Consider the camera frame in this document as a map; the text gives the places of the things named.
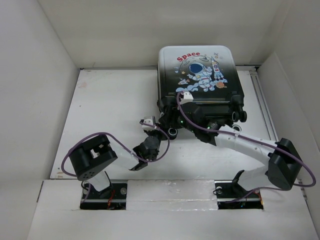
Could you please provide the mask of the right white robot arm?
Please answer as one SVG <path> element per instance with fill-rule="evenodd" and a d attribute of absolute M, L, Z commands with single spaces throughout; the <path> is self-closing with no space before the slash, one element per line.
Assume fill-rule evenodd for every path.
<path fill-rule="evenodd" d="M 252 170 L 240 169 L 229 181 L 227 187 L 235 196 L 243 197 L 249 191 L 259 189 L 289 191 L 293 188 L 303 165 L 290 140 L 259 139 L 218 123 L 198 125 L 191 120 L 192 114 L 185 112 L 188 106 L 186 103 L 178 107 L 180 123 L 200 141 L 233 150 L 262 164 Z"/>

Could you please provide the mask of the black space-print suitcase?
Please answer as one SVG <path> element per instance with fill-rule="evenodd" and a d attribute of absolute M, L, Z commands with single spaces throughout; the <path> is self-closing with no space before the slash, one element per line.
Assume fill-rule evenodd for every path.
<path fill-rule="evenodd" d="M 175 118 L 177 94 L 190 92 L 189 106 L 201 107 L 208 119 L 232 127 L 244 123 L 244 91 L 229 48 L 223 45 L 165 46 L 157 64 L 157 106 Z"/>

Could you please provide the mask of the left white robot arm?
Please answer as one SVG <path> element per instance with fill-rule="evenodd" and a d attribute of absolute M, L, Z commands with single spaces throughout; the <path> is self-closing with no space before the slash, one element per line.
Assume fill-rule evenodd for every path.
<path fill-rule="evenodd" d="M 104 199 L 112 194 L 114 187 L 106 172 L 112 163 L 131 172 L 140 171 L 164 157 L 159 154 L 162 141 L 173 140 L 178 135 L 176 129 L 165 129 L 156 123 L 154 116 L 144 117 L 140 124 L 147 137 L 133 149 L 127 148 L 110 133 L 97 132 L 80 140 L 68 151 L 65 159 L 72 164 L 73 176 L 85 184 L 87 197 L 95 193 Z"/>

